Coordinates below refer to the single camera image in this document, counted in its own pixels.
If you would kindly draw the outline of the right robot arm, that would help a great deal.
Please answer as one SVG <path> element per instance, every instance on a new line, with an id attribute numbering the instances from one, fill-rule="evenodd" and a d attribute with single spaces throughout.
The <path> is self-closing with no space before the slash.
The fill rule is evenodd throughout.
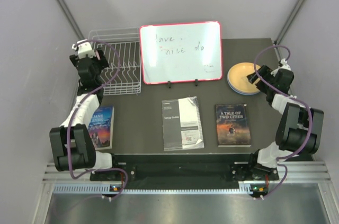
<path id="1" fill-rule="evenodd" d="M 272 70 L 264 65 L 247 75 L 251 84 L 266 95 L 269 106 L 282 117 L 275 142 L 250 155 L 248 175 L 257 180 L 270 174 L 278 163 L 300 154 L 314 154 L 320 145 L 324 112 L 306 106 L 289 94 L 294 74 L 288 65 Z"/>

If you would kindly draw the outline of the black white setup guide booklet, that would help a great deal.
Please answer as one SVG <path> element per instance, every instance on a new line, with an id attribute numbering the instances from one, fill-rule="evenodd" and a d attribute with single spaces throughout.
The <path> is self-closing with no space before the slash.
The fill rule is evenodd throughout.
<path id="1" fill-rule="evenodd" d="M 162 101 L 165 151 L 204 148 L 198 98 L 196 96 Z"/>

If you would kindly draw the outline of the yellow plate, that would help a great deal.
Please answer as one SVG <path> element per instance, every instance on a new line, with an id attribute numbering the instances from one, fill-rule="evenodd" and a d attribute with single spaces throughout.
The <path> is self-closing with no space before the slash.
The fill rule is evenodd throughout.
<path id="1" fill-rule="evenodd" d="M 246 77 L 253 72 L 255 72 L 253 63 L 241 62 L 233 65 L 228 71 L 227 80 L 233 87 L 242 92 L 250 93 L 260 91 L 255 85 L 251 84 Z"/>

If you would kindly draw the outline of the blue sunset cover book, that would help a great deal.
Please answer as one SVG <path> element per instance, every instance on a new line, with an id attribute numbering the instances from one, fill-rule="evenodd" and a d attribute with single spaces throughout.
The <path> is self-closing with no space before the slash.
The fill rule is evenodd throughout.
<path id="1" fill-rule="evenodd" d="M 113 124 L 113 106 L 102 106 L 94 112 L 88 125 L 88 132 L 96 150 L 112 148 Z"/>

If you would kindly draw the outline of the Tale of Two Cities book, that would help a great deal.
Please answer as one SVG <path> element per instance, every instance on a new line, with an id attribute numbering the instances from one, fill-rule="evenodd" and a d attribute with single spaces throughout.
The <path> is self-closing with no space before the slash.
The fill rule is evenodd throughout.
<path id="1" fill-rule="evenodd" d="M 218 147 L 252 145 L 247 104 L 216 104 L 215 114 Z"/>

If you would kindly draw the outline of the pink plate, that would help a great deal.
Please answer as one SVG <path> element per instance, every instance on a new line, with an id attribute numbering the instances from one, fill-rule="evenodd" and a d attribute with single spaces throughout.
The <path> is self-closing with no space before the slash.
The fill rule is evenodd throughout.
<path id="1" fill-rule="evenodd" d="M 98 60 L 100 60 L 101 58 L 100 58 L 100 54 L 99 54 L 99 52 L 98 51 L 96 51 L 96 56 L 97 56 L 97 59 Z"/>

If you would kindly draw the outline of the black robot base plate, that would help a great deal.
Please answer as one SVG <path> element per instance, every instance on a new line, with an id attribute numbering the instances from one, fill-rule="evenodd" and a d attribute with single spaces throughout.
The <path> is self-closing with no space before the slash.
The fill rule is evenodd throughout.
<path id="1" fill-rule="evenodd" d="M 242 181 L 277 181 L 278 171 L 256 163 L 254 154 L 114 155 L 128 174 L 127 189 L 235 189 Z"/>

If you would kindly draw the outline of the red framed whiteboard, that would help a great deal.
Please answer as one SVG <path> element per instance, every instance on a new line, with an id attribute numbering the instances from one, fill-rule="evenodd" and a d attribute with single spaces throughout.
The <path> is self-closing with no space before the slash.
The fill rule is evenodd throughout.
<path id="1" fill-rule="evenodd" d="M 220 80 L 224 75 L 218 21 L 143 25 L 139 42 L 147 85 Z"/>

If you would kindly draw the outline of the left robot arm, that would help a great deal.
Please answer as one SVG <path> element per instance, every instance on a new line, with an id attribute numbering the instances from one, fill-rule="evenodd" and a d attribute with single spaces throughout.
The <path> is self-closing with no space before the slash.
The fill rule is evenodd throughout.
<path id="1" fill-rule="evenodd" d="M 84 51 L 78 48 L 78 54 L 69 58 L 79 74 L 79 86 L 76 103 L 69 116 L 49 132 L 55 168 L 60 172 L 101 169 L 107 179 L 114 180 L 120 174 L 119 165 L 113 162 L 111 154 L 95 150 L 88 131 L 91 118 L 104 96 L 102 88 L 93 91 L 102 86 L 100 74 L 109 63 L 100 48 Z"/>

